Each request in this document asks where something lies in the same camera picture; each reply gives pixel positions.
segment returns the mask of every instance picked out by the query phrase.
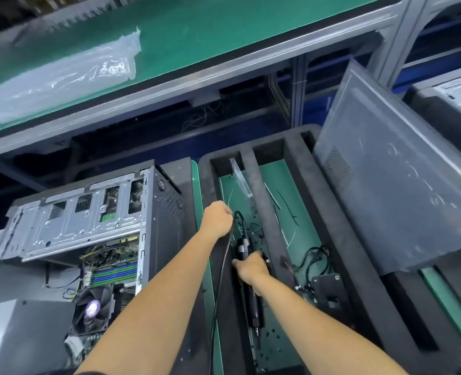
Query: cpu fan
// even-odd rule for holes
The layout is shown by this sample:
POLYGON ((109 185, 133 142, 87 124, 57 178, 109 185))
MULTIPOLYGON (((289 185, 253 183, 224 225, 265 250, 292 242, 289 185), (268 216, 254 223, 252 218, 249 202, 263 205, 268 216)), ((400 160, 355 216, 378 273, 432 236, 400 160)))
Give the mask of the cpu fan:
POLYGON ((76 334, 90 334, 107 329, 114 304, 111 286, 85 289, 76 301, 72 318, 76 334))

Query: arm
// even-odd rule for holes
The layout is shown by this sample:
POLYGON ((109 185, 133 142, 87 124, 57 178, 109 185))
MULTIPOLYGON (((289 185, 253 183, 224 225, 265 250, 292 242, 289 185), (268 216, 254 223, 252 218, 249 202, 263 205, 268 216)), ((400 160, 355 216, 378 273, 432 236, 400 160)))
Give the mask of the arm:
POLYGON ((377 346, 310 305, 269 275, 260 252, 233 260, 246 283, 261 295, 311 373, 366 375, 407 373, 377 346))
POLYGON ((222 201, 206 208, 200 231, 134 297, 76 374, 169 374, 211 250, 216 240, 228 233, 232 221, 232 211, 222 201))

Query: electric screwdriver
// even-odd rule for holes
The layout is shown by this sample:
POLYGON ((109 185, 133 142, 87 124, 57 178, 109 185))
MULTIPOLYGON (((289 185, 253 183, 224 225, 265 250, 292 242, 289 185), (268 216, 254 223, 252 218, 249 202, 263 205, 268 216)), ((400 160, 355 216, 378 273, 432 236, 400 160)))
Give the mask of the electric screwdriver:
MULTIPOLYGON (((239 260, 245 260, 253 252, 252 245, 246 234, 246 228, 243 227, 242 237, 238 239, 237 256, 239 260)), ((260 329, 264 327, 264 311, 260 297, 253 291, 253 288, 242 283, 245 293, 246 318, 248 326, 252 328, 257 337, 260 338, 260 329)))

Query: person's left hand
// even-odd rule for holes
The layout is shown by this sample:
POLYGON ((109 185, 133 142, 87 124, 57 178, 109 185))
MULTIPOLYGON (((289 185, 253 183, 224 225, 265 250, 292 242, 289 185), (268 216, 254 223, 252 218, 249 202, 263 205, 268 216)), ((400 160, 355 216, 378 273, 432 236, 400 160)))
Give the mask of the person's left hand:
POLYGON ((223 201, 215 201, 204 210, 200 231, 219 239, 229 232, 232 222, 232 210, 223 201))

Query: screwdriver cord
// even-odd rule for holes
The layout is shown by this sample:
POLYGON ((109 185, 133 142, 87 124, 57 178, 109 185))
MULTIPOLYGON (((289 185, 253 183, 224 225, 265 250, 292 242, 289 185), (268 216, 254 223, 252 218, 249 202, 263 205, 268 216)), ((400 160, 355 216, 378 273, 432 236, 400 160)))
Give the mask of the screwdriver cord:
POLYGON ((246 232, 246 227, 245 227, 245 219, 242 218, 242 214, 240 211, 236 210, 234 213, 234 218, 232 221, 232 227, 230 228, 229 232, 229 239, 227 241, 227 246, 226 246, 226 251, 223 255, 223 262, 222 262, 222 267, 220 269, 220 276, 219 276, 219 282, 216 286, 216 293, 215 293, 215 309, 213 310, 213 319, 211 320, 211 336, 209 339, 209 366, 208 366, 208 375, 211 375, 213 372, 213 350, 214 350, 214 341, 215 341, 215 330, 216 330, 216 311, 219 306, 219 296, 220 296, 220 288, 222 285, 222 278, 223 278, 223 268, 225 267, 226 264, 226 259, 227 259, 227 254, 230 249, 230 244, 232 241, 232 233, 234 231, 234 226, 236 222, 236 217, 239 216, 241 217, 242 220, 242 229, 243 232, 246 232))

